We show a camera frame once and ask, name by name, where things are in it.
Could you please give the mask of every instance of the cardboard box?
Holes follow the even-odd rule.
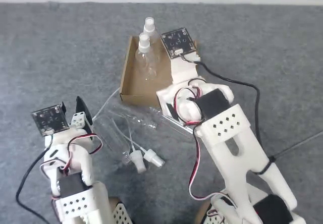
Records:
[[[157,77],[154,80],[144,80],[135,68],[135,53],[138,49],[139,37],[132,36],[126,55],[126,61],[120,84],[120,98],[126,104],[139,106],[152,106],[160,108],[156,91],[164,89],[172,84],[171,61],[161,41],[162,48],[160,63],[157,68]]]

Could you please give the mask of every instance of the plastic bottle on side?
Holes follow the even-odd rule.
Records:
[[[110,117],[107,114],[101,114],[93,124],[93,131],[101,138],[108,157],[114,161],[121,161],[128,164],[131,161],[130,144],[120,134],[115,126],[115,121],[120,126],[126,125],[123,118]]]
[[[157,62],[147,34],[141,33],[139,35],[139,44],[135,57],[136,68],[142,73],[145,80],[153,80],[157,76]]]
[[[155,19],[153,17],[146,18],[145,25],[143,26],[143,33],[149,36],[150,45],[156,56],[157,63],[160,62],[162,44],[160,43],[160,35],[157,32]]]

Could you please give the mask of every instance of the black circuit board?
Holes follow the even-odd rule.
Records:
[[[193,40],[185,27],[163,33],[161,40],[170,59],[179,57],[179,55],[175,54],[175,51],[179,49],[183,50],[182,55],[196,51]]]
[[[69,129],[65,114],[59,104],[37,110],[31,115],[43,137]]]

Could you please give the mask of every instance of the red and white wire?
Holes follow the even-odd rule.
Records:
[[[95,133],[85,134],[85,135],[76,136],[76,137],[72,138],[69,141],[69,143],[67,144],[67,151],[68,151],[68,154],[69,154],[69,159],[68,159],[66,165],[63,167],[64,171],[67,170],[67,168],[70,166],[71,160],[72,160],[72,153],[70,151],[70,145],[74,144],[73,141],[75,141],[77,139],[82,139],[82,138],[87,138],[87,137],[96,137],[96,138],[98,138],[100,140],[100,144],[92,152],[90,152],[89,154],[94,154],[94,153],[96,153],[96,152],[98,152],[98,151],[100,151],[102,149],[103,142],[102,142],[101,138],[99,138],[99,136],[96,135]]]
[[[175,110],[175,112],[177,113],[177,115],[179,116],[179,118],[181,119],[181,120],[183,120],[184,121],[184,119],[179,115],[179,113],[178,113],[178,110],[177,110],[177,97],[178,97],[178,94],[182,91],[182,90],[184,90],[184,89],[187,89],[187,90],[189,90],[192,94],[193,94],[193,96],[194,96],[194,98],[195,99],[197,99],[197,98],[199,98],[200,96],[201,96],[201,89],[199,88],[199,87],[193,87],[193,89],[196,89],[196,91],[197,91],[197,94],[195,94],[190,88],[187,88],[187,87],[185,87],[185,88],[180,88],[177,92],[176,92],[176,94],[175,94],[175,96],[174,96],[174,110]],[[198,123],[200,123],[200,121],[184,121],[184,125],[185,126],[194,126],[194,125],[197,125]]]
[[[199,196],[195,196],[192,194],[192,191],[191,191],[191,188],[192,188],[192,185],[193,185],[193,182],[195,180],[195,177],[196,177],[196,174],[197,174],[197,171],[198,171],[198,167],[200,165],[200,157],[201,157],[201,149],[200,149],[200,144],[195,136],[195,129],[193,129],[193,134],[194,134],[194,139],[195,139],[195,142],[196,142],[196,161],[195,161],[195,165],[194,165],[194,168],[193,168],[193,171],[192,171],[192,174],[191,174],[191,177],[190,177],[190,181],[189,181],[189,184],[188,184],[188,191],[190,193],[190,196],[194,199],[194,200],[198,200],[198,201],[203,201],[203,200],[207,200],[215,195],[219,195],[219,196],[222,196],[224,198],[226,198],[227,200],[229,200],[232,205],[237,208],[237,205],[234,203],[234,201],[229,197],[227,196],[225,193],[222,193],[222,192],[213,192],[207,196],[204,196],[204,197],[199,197]]]
[[[61,165],[62,167],[66,165],[66,162],[65,162],[65,161],[63,161],[63,160],[61,160],[61,159],[59,159],[59,158],[53,158],[53,159],[50,159],[50,160],[47,160],[47,161],[43,162],[43,163],[39,166],[40,171],[42,172],[42,174],[43,174],[47,179],[49,179],[49,177],[48,177],[48,175],[45,173],[44,166],[45,166],[45,165],[47,165],[47,164],[49,164],[49,163],[55,162],[55,161],[60,161],[60,162],[62,163],[62,165]]]

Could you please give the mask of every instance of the bottle cap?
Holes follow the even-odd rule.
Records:
[[[138,44],[139,51],[141,51],[142,53],[146,53],[146,52],[149,52],[149,48],[150,48],[149,36],[144,33],[141,33],[139,35],[139,44]]]
[[[165,164],[165,161],[158,157],[158,155],[152,149],[146,151],[143,158],[148,162],[153,163],[156,167],[162,167]]]
[[[140,150],[135,150],[130,154],[131,161],[136,165],[139,174],[146,171],[145,163],[143,162],[142,153]]]
[[[145,25],[143,26],[143,32],[149,36],[155,31],[155,19],[153,17],[147,17],[145,20]]]

